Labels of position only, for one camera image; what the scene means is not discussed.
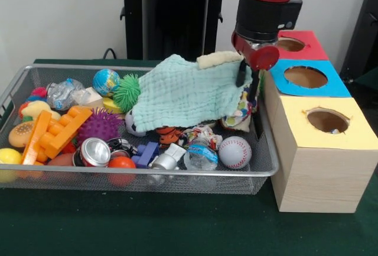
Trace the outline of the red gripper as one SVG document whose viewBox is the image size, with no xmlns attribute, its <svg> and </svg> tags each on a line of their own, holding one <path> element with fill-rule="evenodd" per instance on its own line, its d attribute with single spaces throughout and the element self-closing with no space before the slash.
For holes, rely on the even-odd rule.
<svg viewBox="0 0 378 256">
<path fill-rule="evenodd" d="M 243 56 L 240 62 L 236 78 L 236 86 L 241 87 L 245 83 L 246 63 L 252 70 L 252 82 L 249 86 L 248 101 L 254 102 L 258 96 L 259 70 L 271 69 L 279 60 L 279 50 L 272 43 L 255 43 L 244 39 L 235 31 L 232 34 L 232 44 L 235 50 Z"/>
</svg>

